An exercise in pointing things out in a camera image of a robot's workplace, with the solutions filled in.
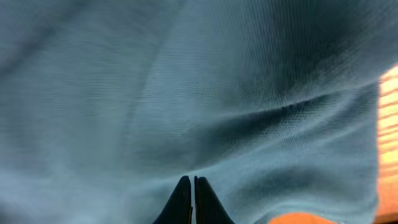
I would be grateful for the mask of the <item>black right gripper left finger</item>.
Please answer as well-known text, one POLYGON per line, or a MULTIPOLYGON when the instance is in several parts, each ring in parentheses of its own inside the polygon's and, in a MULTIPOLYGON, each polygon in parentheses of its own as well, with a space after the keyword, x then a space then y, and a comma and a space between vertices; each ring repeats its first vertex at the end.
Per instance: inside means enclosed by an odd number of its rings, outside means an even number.
POLYGON ((192 190, 188 176, 183 176, 153 224, 191 224, 192 190))

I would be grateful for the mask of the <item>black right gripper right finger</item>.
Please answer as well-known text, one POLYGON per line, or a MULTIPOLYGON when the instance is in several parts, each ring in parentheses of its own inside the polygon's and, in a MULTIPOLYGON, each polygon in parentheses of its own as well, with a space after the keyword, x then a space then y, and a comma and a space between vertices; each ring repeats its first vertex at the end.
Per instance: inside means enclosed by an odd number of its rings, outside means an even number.
POLYGON ((197 224, 234 224, 208 179, 195 176, 194 185, 197 224))

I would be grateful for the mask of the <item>blue polo shirt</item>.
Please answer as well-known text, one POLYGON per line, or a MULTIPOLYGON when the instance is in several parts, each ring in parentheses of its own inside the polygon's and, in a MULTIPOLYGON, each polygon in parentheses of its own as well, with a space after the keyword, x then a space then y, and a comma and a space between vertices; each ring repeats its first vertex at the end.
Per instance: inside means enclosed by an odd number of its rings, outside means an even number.
POLYGON ((371 223, 396 1, 1 2, 1 222, 371 223))

